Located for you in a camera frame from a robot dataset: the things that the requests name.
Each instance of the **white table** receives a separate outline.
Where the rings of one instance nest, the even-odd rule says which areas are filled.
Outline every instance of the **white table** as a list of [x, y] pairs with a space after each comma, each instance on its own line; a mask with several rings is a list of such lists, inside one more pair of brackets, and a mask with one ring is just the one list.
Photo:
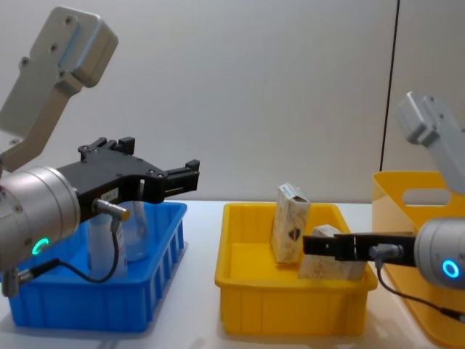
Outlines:
[[[381, 286], [369, 293], [361, 338], [228, 337], [219, 322], [214, 284], [221, 201], [185, 201], [188, 247], [158, 315], [143, 334], [114, 334], [16, 327], [7, 299], [0, 297], [0, 349], [220, 349], [220, 348], [437, 348], [419, 329], [403, 301]], [[339, 204], [353, 232], [371, 231], [370, 204]]]

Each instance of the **transparent plastic bottle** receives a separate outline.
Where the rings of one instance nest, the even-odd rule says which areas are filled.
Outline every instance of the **transparent plastic bottle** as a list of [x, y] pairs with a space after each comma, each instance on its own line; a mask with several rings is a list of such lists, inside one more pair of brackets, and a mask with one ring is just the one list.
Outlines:
[[144, 203], [127, 201], [120, 206], [131, 211], [131, 217], [123, 222], [123, 235], [128, 262], [135, 262], [148, 256], [148, 231]]
[[[87, 262], [92, 278], [103, 278], [111, 269], [115, 248], [111, 236], [111, 221], [109, 214], [99, 214], [89, 220], [89, 229], [87, 233]], [[127, 276], [127, 259], [126, 248], [124, 243], [123, 231], [121, 225], [116, 233], [118, 239], [119, 255], [118, 266], [116, 267], [113, 277], [126, 278]]]

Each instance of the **white wall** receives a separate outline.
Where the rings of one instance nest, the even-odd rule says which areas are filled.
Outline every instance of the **white wall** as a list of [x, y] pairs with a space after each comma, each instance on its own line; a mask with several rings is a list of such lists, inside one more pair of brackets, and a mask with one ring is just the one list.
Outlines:
[[465, 1], [402, 0], [383, 169], [435, 169], [405, 141], [395, 107], [409, 91], [433, 95], [465, 117]]
[[162, 168], [201, 160], [191, 198], [370, 201], [379, 167], [395, 0], [11, 0], [0, 4], [0, 103], [49, 11], [100, 14], [120, 43], [73, 97], [34, 164], [137, 138]]

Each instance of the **yellow plastic bin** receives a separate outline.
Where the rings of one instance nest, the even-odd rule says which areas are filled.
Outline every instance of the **yellow plastic bin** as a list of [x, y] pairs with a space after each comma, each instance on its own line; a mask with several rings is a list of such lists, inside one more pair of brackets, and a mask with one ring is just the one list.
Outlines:
[[[439, 172], [379, 172], [373, 175], [373, 231], [417, 234], [433, 218], [465, 217], [465, 197], [450, 193], [445, 206], [409, 206], [403, 194], [410, 189], [447, 189]], [[465, 312], [465, 292], [431, 285], [416, 268], [385, 266], [399, 291], [428, 300], [436, 305]], [[465, 346], [465, 325], [436, 310], [404, 300], [421, 328], [435, 342], [451, 347]]]
[[[300, 280], [297, 266], [279, 268], [270, 246], [275, 208], [275, 204], [225, 206], [215, 274], [225, 331], [361, 335], [368, 291], [377, 286], [371, 268], [367, 266], [360, 281]], [[337, 206], [313, 204], [306, 234], [324, 224], [349, 233]]]

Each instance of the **green indicator light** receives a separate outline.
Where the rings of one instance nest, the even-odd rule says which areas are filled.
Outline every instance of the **green indicator light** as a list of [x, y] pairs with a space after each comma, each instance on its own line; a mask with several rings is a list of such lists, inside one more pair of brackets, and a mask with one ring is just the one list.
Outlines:
[[43, 245], [48, 245], [50, 243], [48, 238], [41, 238], [39, 241], [36, 242], [34, 248], [32, 248], [32, 254], [36, 255], [41, 253], [41, 247]]

